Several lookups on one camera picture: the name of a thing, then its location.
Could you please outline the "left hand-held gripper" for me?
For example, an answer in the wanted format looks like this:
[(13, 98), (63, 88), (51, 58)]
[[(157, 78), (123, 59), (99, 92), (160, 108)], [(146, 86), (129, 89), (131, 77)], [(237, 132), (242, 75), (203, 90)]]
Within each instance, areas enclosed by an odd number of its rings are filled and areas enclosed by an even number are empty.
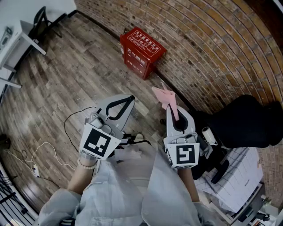
[[(115, 117), (110, 109), (122, 105)], [(135, 97), (129, 94), (118, 94), (101, 100), (97, 111), (86, 120), (80, 141), (79, 151), (97, 159), (107, 159), (123, 139), (121, 132), (135, 105)]]

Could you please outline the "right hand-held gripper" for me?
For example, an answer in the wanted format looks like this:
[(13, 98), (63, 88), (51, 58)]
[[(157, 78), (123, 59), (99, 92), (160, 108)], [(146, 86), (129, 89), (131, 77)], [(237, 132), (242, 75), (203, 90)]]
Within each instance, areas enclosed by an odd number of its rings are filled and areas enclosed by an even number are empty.
[(175, 117), (171, 106), (168, 105), (166, 109), (167, 137), (163, 140), (165, 153), (172, 169), (191, 168), (199, 161), (198, 135), (194, 132), (195, 122), (184, 108), (178, 106), (177, 110), (179, 120), (176, 121), (176, 129), (184, 134), (175, 136)]

